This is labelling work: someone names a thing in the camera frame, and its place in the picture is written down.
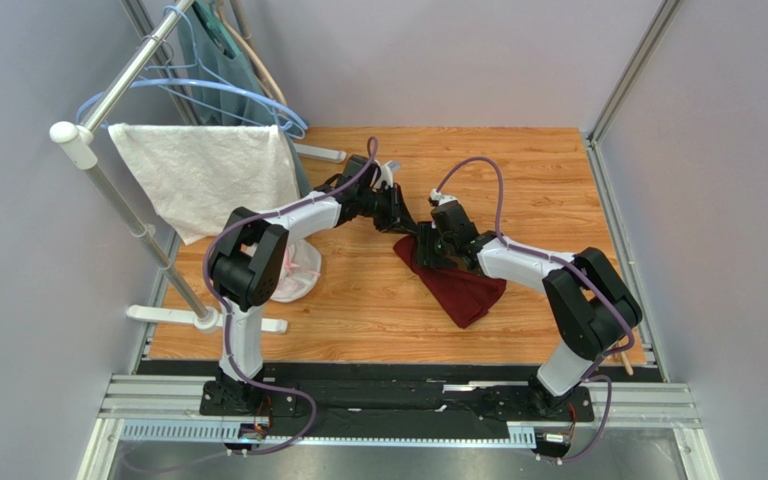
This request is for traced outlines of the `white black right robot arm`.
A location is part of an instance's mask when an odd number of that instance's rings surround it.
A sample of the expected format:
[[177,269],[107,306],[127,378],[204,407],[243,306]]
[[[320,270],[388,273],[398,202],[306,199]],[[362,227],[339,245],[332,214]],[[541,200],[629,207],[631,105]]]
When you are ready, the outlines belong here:
[[418,225],[423,267],[473,279],[504,280],[543,294],[561,341],[529,380],[527,404],[549,417],[565,409],[585,376],[635,344],[642,309],[603,251],[562,253],[524,245],[497,231],[481,233],[451,196],[431,203]]

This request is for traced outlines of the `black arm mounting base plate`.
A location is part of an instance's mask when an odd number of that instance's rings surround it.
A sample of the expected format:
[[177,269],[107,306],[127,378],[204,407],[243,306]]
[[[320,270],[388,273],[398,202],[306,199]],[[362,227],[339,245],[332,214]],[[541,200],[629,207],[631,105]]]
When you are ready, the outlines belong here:
[[[215,380],[215,360],[145,360],[139,375],[195,376],[196,412],[216,417],[234,412],[201,410],[204,388]],[[301,430],[315,420],[307,439],[381,438],[394,440],[490,440],[507,436],[515,421],[597,419],[595,395],[580,386],[561,412],[543,417],[527,404],[534,365],[457,365],[322,363],[268,361],[257,380],[300,390],[311,402],[294,395],[266,392],[254,413],[269,412],[274,437]]]

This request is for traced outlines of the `dark red cloth napkin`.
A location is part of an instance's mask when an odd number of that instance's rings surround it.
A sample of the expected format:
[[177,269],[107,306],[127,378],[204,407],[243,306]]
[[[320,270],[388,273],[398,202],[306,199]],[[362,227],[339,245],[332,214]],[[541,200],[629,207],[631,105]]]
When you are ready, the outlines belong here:
[[419,277],[458,328],[467,329],[485,317],[504,295],[505,280],[418,265],[416,247],[414,237],[404,236],[394,244],[393,251]]

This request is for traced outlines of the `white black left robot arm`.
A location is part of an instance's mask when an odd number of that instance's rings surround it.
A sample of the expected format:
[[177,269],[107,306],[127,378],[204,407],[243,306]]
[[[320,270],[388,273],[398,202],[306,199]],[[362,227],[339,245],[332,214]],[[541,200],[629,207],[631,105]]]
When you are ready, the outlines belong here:
[[380,232],[416,231],[394,180],[399,168],[395,160],[381,164],[354,155],[342,173],[291,204],[262,213],[239,207],[231,213],[203,267],[225,316],[219,372],[204,388],[203,412],[223,408],[246,415],[262,404],[265,388],[255,378],[263,366],[263,309],[277,290],[288,247],[358,216],[372,219]]

